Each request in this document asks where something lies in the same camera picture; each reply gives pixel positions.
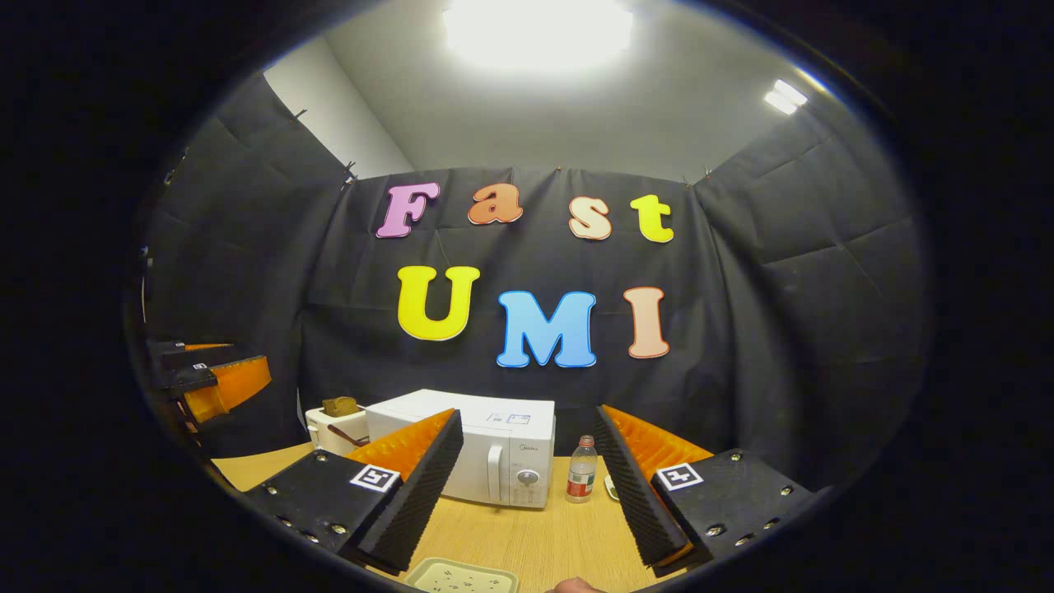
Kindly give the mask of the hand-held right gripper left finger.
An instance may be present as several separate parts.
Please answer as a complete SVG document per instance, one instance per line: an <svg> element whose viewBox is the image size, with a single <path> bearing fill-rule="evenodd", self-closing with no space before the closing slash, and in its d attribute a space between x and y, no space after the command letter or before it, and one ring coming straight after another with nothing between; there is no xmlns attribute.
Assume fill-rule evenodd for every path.
<svg viewBox="0 0 1054 593"><path fill-rule="evenodd" d="M460 416L441 410L346 455L312 451L245 496L308 543L399 574L458 462Z"/></svg>

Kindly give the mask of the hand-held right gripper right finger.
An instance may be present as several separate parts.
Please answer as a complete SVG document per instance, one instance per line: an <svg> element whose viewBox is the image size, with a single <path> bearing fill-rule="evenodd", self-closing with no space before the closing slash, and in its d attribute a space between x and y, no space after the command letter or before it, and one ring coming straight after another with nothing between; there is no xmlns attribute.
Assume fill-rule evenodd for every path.
<svg viewBox="0 0 1054 593"><path fill-rule="evenodd" d="M655 572L721 564L765 543L812 492L742 448L711 453L666 429L596 408L603 458L642 564Z"/></svg>

